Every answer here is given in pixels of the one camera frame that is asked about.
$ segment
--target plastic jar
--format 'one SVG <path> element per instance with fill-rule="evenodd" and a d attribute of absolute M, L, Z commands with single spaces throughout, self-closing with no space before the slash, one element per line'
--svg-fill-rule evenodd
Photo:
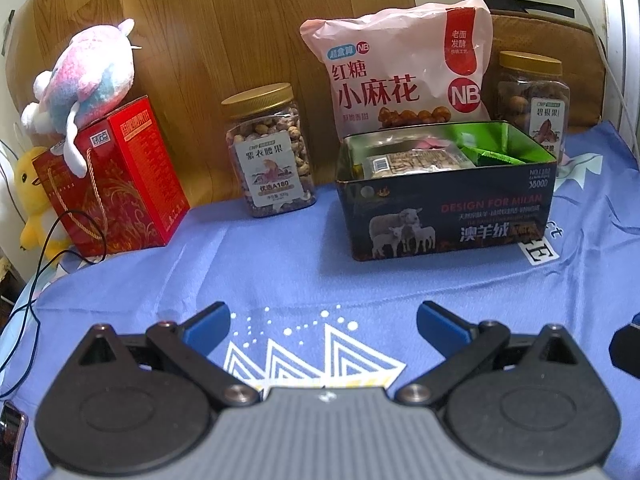
<path fill-rule="evenodd" d="M 552 57 L 500 53 L 502 76 L 498 118 L 528 134 L 562 161 L 569 120 L 569 87 L 562 81 L 562 62 Z"/>
<path fill-rule="evenodd" d="M 316 202 L 300 114 L 289 83 L 262 86 L 222 101 L 226 143 L 254 217 Z"/>

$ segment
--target gift box handle rope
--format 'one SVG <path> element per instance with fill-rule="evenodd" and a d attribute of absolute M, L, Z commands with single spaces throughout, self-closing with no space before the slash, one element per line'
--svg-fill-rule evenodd
<path fill-rule="evenodd" d="M 103 221 L 103 225 L 104 225 L 104 229 L 102 230 L 102 232 L 106 236 L 107 235 L 107 230 L 108 230 L 107 212 L 104 209 L 104 204 L 102 203 L 102 200 L 100 198 L 100 193 L 98 192 L 98 187 L 96 186 L 96 183 L 95 183 L 94 167 L 91 164 L 91 151 L 92 150 L 90 148 L 88 150 L 86 150 L 86 163 L 87 163 L 87 167 L 89 169 L 89 178 L 91 179 L 91 187 L 94 190 L 94 195 L 95 195 L 95 199 L 98 202 L 98 207 L 100 207 L 100 211 L 102 212 L 102 221 Z M 56 187 L 55 181 L 52 178 L 51 168 L 49 168 L 47 170 L 47 176 L 49 177 L 49 181 L 51 183 L 51 187 L 53 188 L 53 192 L 56 194 L 56 198 L 60 202 L 60 205 L 65 210 L 68 209 L 68 207 L 65 204 L 64 199 L 62 198 L 62 195 L 60 195 L 60 192 L 58 191 L 58 188 Z M 82 229 L 82 231 L 84 231 L 91 238 L 94 238 L 95 240 L 102 240 L 102 237 L 99 234 L 96 234 L 96 233 L 94 233 L 92 231 L 89 231 L 89 229 L 87 227 L 85 227 L 84 225 L 82 225 L 75 218 L 74 215 L 70 214 L 69 216 L 71 216 L 71 219 L 72 219 L 73 223 L 76 224 L 80 229 Z"/>

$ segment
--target red gift box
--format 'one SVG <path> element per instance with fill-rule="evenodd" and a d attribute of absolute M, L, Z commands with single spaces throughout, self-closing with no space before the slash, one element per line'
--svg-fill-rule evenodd
<path fill-rule="evenodd" d="M 107 254 L 164 246 L 189 209 L 148 98 L 142 97 L 78 132 L 87 174 L 67 167 L 63 142 L 33 165 L 57 215 L 89 214 L 104 233 Z M 102 237 L 82 215 L 61 222 L 84 257 L 101 256 Z"/>

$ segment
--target gold jar lid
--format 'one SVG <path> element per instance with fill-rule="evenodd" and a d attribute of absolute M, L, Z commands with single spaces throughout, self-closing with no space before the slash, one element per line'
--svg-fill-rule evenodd
<path fill-rule="evenodd" d="M 562 75 L 562 61 L 526 52 L 501 51 L 500 66 L 539 75 Z"/>
<path fill-rule="evenodd" d="M 229 119 L 240 119 L 265 112 L 293 99 L 290 83 L 276 83 L 241 92 L 222 101 L 222 111 Z"/>

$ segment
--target phone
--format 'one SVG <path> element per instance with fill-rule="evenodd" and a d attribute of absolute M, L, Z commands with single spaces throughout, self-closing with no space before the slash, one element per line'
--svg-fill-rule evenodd
<path fill-rule="evenodd" d="M 5 401 L 0 415 L 0 480 L 15 480 L 27 416 Z"/>

